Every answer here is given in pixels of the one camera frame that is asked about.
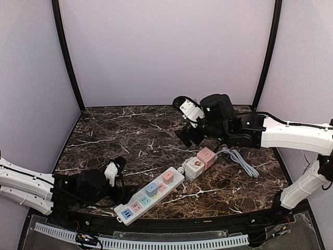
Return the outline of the pink cube socket adapter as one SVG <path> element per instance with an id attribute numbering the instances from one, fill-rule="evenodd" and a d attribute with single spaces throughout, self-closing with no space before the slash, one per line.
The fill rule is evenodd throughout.
<path id="1" fill-rule="evenodd" d="M 217 161 L 217 154 L 207 147 L 197 153 L 197 158 L 204 163 L 204 170 L 210 168 Z"/>

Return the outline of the pink plug adapter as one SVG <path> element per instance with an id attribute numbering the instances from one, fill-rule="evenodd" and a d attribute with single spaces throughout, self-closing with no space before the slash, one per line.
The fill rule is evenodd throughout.
<path id="1" fill-rule="evenodd" d="M 174 172 L 172 170 L 168 170 L 162 176 L 163 183 L 169 185 L 174 180 Z"/>

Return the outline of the white cube socket adapter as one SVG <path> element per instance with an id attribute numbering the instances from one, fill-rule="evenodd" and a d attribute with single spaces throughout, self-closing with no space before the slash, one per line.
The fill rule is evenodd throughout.
<path id="1" fill-rule="evenodd" d="M 204 163 L 197 157 L 192 157 L 185 163 L 185 177 L 193 181 L 204 171 Z"/>

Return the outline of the blue plug adapter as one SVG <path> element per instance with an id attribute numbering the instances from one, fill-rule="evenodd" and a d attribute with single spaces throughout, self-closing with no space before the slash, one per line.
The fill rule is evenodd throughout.
<path id="1" fill-rule="evenodd" d="M 146 194 L 148 197 L 153 197 L 158 193 L 158 185 L 156 183 L 150 183 L 146 186 Z"/>

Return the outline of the black front rail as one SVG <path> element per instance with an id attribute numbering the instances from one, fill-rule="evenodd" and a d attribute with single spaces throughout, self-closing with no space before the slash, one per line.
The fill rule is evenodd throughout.
<path id="1" fill-rule="evenodd" d="M 50 223 L 52 226 L 67 230 L 81 230 L 92 234 L 111 235 L 115 231 L 137 233 L 194 233 L 206 231 L 228 231 L 229 233 L 242 232 L 244 234 L 256 234 L 263 232 L 265 228 L 287 223 L 291 221 L 293 211 L 278 212 L 273 209 L 248 212 L 237 215 L 192 218 L 192 219 L 161 219 L 139 218 L 129 226 L 119 222 L 114 212 L 109 208 L 90 206 L 91 211 L 79 212 L 70 210 L 59 212 L 53 216 L 44 216 L 36 210 L 30 209 L 24 222 L 22 234 L 33 227 L 33 219 L 41 219 L 42 223 Z"/>

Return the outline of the small circuit board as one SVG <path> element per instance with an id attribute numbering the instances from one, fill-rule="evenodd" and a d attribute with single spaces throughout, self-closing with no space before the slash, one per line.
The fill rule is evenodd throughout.
<path id="1" fill-rule="evenodd" d="M 95 237 L 92 237 L 88 234 L 83 234 L 83 233 L 77 233 L 75 236 L 75 241 L 80 244 L 85 244 L 85 245 L 97 245 L 98 240 L 96 240 Z"/>

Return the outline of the left black frame post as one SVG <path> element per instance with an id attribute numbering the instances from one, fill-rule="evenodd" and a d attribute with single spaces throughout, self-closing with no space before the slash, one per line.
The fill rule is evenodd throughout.
<path id="1" fill-rule="evenodd" d="M 59 0 L 52 0 L 52 9 L 53 9 L 53 15 L 54 15 L 54 20 L 55 20 L 55 25 L 56 25 L 56 30 L 57 30 L 57 35 L 58 35 L 58 40 L 63 56 L 63 60 L 65 63 L 65 67 L 67 70 L 67 74 L 71 83 L 71 87 L 76 99 L 76 103 L 79 107 L 80 112 L 82 113 L 85 110 L 85 105 L 83 102 L 83 98 L 79 89 L 79 85 L 75 76 L 73 64 L 71 61 L 68 45 L 67 45 L 67 40 L 66 40 L 66 35 L 65 35 L 65 29 L 62 21 L 62 16 L 61 16 L 61 10 L 60 10 L 60 1 Z"/>

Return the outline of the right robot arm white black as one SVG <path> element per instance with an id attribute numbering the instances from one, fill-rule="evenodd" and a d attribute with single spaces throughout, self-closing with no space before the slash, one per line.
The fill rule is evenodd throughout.
<path id="1" fill-rule="evenodd" d="M 332 183 L 332 124 L 284 121 L 267 112 L 237 113 L 226 94 L 212 94 L 195 102 L 187 96 L 173 100 L 173 108 L 187 121 L 176 134 L 186 147 L 204 139 L 229 147 L 290 148 L 318 154 L 312 166 L 278 195 L 280 207 L 295 208 L 319 187 Z"/>

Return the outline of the right black frame post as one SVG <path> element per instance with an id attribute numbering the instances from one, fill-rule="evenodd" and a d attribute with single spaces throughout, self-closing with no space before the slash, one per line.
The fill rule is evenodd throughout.
<path id="1" fill-rule="evenodd" d="M 271 24 L 271 29 L 270 29 L 270 35 L 268 38 L 268 43 L 267 43 L 267 49 L 263 61 L 263 66 L 258 82 L 258 86 L 254 95 L 254 99 L 251 105 L 251 110 L 256 111 L 258 108 L 258 105 L 260 103 L 260 99 L 264 90 L 264 86 L 266 83 L 266 78 L 268 75 L 268 71 L 270 68 L 272 56 L 273 56 L 273 51 L 275 47 L 275 42 L 276 42 L 276 37 L 277 37 L 277 32 L 278 32 L 278 27 L 279 27 L 279 21 L 280 21 L 280 15 L 281 15 L 281 9 L 282 9 L 282 0 L 276 0 L 274 3 L 274 11 L 273 11 L 273 17 L 272 17 L 272 24 Z"/>

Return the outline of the black frame post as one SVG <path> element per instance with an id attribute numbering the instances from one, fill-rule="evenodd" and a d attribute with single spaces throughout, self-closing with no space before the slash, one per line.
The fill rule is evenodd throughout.
<path id="1" fill-rule="evenodd" d="M 272 17 L 272 24 L 271 24 L 271 29 L 270 29 L 270 35 L 268 38 L 268 43 L 267 43 L 267 49 L 263 61 L 263 66 L 258 82 L 258 86 L 254 95 L 254 99 L 251 105 L 251 110 L 256 111 L 258 108 L 258 105 L 260 103 L 260 99 L 264 90 L 264 86 L 266 83 L 266 78 L 268 75 L 268 71 L 270 68 L 272 56 L 273 56 L 273 51 L 275 47 L 275 42 L 276 42 L 276 37 L 277 37 L 277 32 L 278 32 L 278 27 L 279 27 L 279 21 L 280 21 L 280 15 L 281 15 L 281 9 L 282 9 L 282 0 L 276 0 L 274 3 L 274 11 L 273 11 L 273 17 Z"/>
<path id="2" fill-rule="evenodd" d="M 57 35 L 58 35 L 58 40 L 63 56 L 63 60 L 65 63 L 65 67 L 67 70 L 67 74 L 71 83 L 71 87 L 76 99 L 76 103 L 79 107 L 80 112 L 82 113 L 85 110 L 85 105 L 83 102 L 83 98 L 79 89 L 79 85 L 75 76 L 73 64 L 71 61 L 68 45 L 67 45 L 67 40 L 66 40 L 66 35 L 65 35 L 65 29 L 62 21 L 62 16 L 61 16 L 61 10 L 60 10 L 60 1 L 59 0 L 52 0 L 52 9 L 53 9 L 53 15 L 54 15 L 54 20 L 55 20 L 55 25 L 56 25 L 56 30 L 57 30 Z"/>

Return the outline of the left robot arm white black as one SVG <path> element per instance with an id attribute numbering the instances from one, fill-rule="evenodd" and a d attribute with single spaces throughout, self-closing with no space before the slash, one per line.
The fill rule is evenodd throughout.
<path id="1" fill-rule="evenodd" d="M 44 215 L 98 206 L 107 198 L 114 206 L 130 194 L 122 174 L 125 165 L 126 159 L 119 156 L 102 169 L 67 175 L 35 172 L 1 158 L 1 195 Z"/>

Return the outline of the white multicolour power strip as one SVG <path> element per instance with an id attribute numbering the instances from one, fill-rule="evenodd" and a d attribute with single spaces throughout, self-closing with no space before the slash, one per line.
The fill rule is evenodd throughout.
<path id="1" fill-rule="evenodd" d="M 168 170 L 172 170 L 174 172 L 174 180 L 169 185 L 166 185 L 163 183 L 162 176 Z M 120 204 L 114 208 L 114 212 L 117 214 L 116 220 L 119 223 L 123 223 L 125 226 L 129 226 L 150 209 L 152 209 L 155 205 L 157 205 L 161 200 L 171 194 L 174 189 L 180 186 L 185 180 L 185 177 L 173 167 L 168 168 L 165 172 L 148 183 L 156 183 L 158 185 L 158 193 L 156 195 L 153 197 L 147 196 L 147 184 L 138 192 L 136 192 L 128 201 L 128 203 Z"/>

